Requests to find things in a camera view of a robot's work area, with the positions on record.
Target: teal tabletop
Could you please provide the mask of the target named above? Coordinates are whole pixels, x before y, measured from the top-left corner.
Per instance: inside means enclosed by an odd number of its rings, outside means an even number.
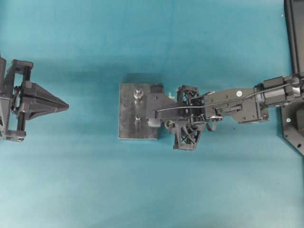
[[[0,142],[1,228],[304,227],[304,160],[279,109],[227,117],[192,152],[166,130],[118,140],[120,83],[173,95],[290,75],[283,0],[2,0],[0,53],[70,105]]]

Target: metal bolt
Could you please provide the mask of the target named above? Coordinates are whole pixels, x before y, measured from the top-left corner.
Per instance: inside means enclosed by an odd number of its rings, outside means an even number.
[[[136,116],[135,116],[135,120],[136,120],[136,121],[140,121],[140,120],[141,120],[141,117],[140,117],[139,115],[136,115]]]
[[[293,85],[299,84],[300,83],[300,79],[294,76],[294,77],[291,78],[291,83]]]
[[[135,90],[135,92],[136,92],[137,94],[140,94],[140,93],[142,92],[142,90],[141,90],[141,88],[137,88],[137,89]]]
[[[266,114],[262,115],[262,120],[266,120],[266,119],[268,119],[268,115]]]
[[[237,91],[237,97],[240,97],[240,96],[242,96],[242,94],[243,94],[243,92],[242,91]]]
[[[143,90],[141,88],[136,88],[133,93],[133,96],[136,100],[141,100],[143,97]]]

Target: robotic arm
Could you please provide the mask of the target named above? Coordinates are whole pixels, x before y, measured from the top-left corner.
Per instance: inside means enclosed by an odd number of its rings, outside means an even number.
[[[236,88],[204,95],[197,87],[183,85],[177,91],[177,102],[164,94],[162,86],[153,85],[146,100],[148,125],[161,127],[164,123],[175,135],[174,149],[194,150],[204,126],[214,131],[216,122],[225,116],[240,124],[258,123],[269,120],[269,107],[303,103],[302,76],[277,77],[253,89]]]

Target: black mechanical part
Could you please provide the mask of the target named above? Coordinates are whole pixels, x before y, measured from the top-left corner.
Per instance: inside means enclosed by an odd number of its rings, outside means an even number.
[[[281,107],[283,136],[304,155],[304,0],[285,0],[284,7],[293,72],[293,88],[288,93],[293,92],[298,102]]]
[[[195,150],[204,125],[209,131],[215,131],[216,122],[225,116],[231,116],[240,124],[268,121],[270,107],[304,104],[298,89],[294,87],[292,76],[269,79],[253,89],[236,88],[204,95],[200,95],[197,87],[183,85],[177,91],[175,102],[162,88],[159,93],[147,95],[146,118],[152,128],[165,123],[175,135],[174,149]],[[298,118],[303,115],[304,110],[297,112]],[[299,128],[304,131],[304,124]]]
[[[30,81],[32,62],[13,60],[6,77],[5,65],[6,60],[0,57],[0,139],[21,142],[26,136],[27,120],[62,112],[69,105]],[[14,87],[16,73],[23,75],[23,80]],[[17,116],[16,130],[9,130],[10,112]]]

